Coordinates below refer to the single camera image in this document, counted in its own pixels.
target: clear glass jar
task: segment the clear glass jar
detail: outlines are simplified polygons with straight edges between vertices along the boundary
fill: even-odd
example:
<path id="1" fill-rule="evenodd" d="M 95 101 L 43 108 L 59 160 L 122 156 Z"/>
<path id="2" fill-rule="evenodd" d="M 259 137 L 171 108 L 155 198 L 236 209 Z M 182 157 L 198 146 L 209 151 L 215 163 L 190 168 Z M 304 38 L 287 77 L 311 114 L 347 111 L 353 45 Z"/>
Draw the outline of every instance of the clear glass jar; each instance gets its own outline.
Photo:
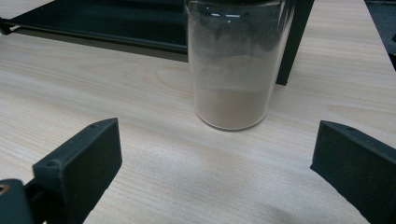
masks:
<path id="1" fill-rule="evenodd" d="M 289 35 L 292 0 L 187 0 L 195 109 L 211 126 L 248 128 L 268 109 Z"/>

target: glass jar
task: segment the glass jar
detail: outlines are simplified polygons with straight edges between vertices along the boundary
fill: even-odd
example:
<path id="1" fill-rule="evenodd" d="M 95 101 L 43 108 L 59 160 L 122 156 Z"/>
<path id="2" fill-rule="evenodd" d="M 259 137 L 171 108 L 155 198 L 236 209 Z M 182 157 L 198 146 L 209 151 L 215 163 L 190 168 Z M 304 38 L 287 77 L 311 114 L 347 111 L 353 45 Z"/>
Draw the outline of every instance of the glass jar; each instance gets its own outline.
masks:
<path id="1" fill-rule="evenodd" d="M 195 110 L 211 126 L 261 121 L 276 83 L 292 0 L 186 0 Z"/>

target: light wood grain surface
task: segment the light wood grain surface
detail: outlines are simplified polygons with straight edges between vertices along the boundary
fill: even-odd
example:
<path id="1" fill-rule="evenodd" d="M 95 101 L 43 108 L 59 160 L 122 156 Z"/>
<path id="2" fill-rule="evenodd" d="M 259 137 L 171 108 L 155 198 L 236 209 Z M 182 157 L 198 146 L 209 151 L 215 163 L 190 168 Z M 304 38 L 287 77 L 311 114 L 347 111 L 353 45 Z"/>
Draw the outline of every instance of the light wood grain surface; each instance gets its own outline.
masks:
<path id="1" fill-rule="evenodd" d="M 44 3 L 1 0 L 0 16 Z M 195 115 L 186 63 L 0 35 L 0 179 L 26 183 L 113 117 L 123 165 L 86 223 L 366 223 L 309 166 L 322 119 L 396 147 L 396 74 L 362 0 L 317 0 L 268 116 L 225 133 Z"/>

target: wooden table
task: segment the wooden table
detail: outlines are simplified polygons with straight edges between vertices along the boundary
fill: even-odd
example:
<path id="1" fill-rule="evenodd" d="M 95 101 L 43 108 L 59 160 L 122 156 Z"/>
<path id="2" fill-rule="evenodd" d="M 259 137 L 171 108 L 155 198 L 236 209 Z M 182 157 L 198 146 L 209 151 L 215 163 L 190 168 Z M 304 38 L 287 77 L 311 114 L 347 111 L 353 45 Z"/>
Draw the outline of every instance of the wooden table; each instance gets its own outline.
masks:
<path id="1" fill-rule="evenodd" d="M 0 15 L 44 2 L 2 0 Z M 365 223 L 309 166 L 322 119 L 396 147 L 396 74 L 362 0 L 317 0 L 268 116 L 226 133 L 194 113 L 186 63 L 0 36 L 0 179 L 26 183 L 36 161 L 113 117 L 123 165 L 86 223 Z"/>

